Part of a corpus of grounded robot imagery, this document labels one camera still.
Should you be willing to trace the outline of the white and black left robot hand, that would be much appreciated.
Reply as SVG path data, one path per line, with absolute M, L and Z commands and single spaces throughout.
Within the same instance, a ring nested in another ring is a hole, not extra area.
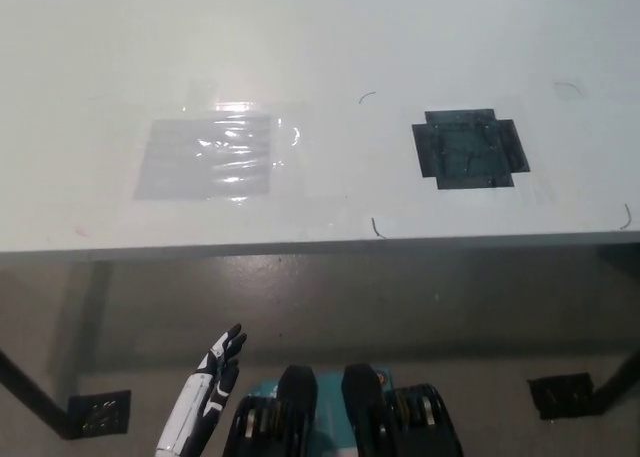
M 239 375 L 235 359 L 247 335 L 225 332 L 186 380 L 156 446 L 156 456 L 200 456 L 219 423 Z

